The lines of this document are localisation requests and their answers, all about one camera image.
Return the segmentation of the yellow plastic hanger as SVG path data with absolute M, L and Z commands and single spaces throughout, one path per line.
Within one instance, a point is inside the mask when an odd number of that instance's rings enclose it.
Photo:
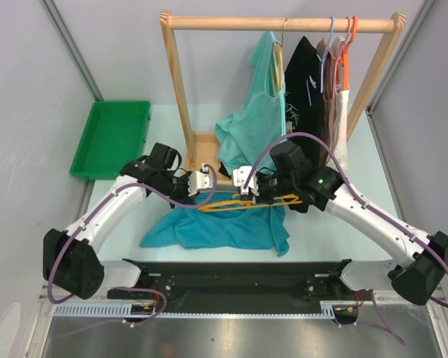
M 249 210 L 262 207 L 280 207 L 285 205 L 296 205 L 302 203 L 303 201 L 300 200 L 298 196 L 293 194 L 276 197 L 274 198 L 274 202 L 271 204 L 258 203 L 254 199 L 238 200 L 237 196 L 234 195 L 232 199 L 228 201 L 220 201 L 216 203 L 203 205 L 202 207 L 199 208 L 199 211 L 202 213 L 214 213 L 214 212 L 225 212 L 236 210 Z

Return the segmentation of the teal blue t shirt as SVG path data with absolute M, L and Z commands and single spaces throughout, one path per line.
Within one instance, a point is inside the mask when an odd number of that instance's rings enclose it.
M 274 249 L 281 257 L 290 249 L 287 241 L 290 234 L 284 227 L 284 219 L 283 207 L 209 213 L 178 207 L 149 229 L 140 247 Z

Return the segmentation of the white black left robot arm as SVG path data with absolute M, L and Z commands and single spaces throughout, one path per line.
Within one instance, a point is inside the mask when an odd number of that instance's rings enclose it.
M 152 152 L 126 163 L 105 196 L 64 230 L 51 229 L 43 239 L 43 277 L 48 299 L 62 303 L 52 290 L 67 291 L 81 299 L 91 298 L 100 289 L 124 288 L 134 298 L 150 289 L 150 280 L 138 265 L 127 260 L 101 261 L 105 240 L 116 226 L 150 194 L 174 206 L 192 204 L 201 184 L 209 183 L 202 172 L 179 175 L 172 167 L 181 155 L 167 145 L 156 143 Z

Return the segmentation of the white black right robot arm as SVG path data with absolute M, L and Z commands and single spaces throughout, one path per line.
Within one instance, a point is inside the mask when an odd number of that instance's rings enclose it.
M 270 155 L 276 173 L 258 183 L 256 172 L 265 154 Z M 312 166 L 288 135 L 264 149 L 245 184 L 255 188 L 259 198 L 296 195 L 304 205 L 352 225 L 390 255 L 387 261 L 345 263 L 329 281 L 330 292 L 338 299 L 360 290 L 393 289 L 408 302 L 424 306 L 448 277 L 445 233 L 429 234 L 385 212 L 349 182 L 341 166 Z

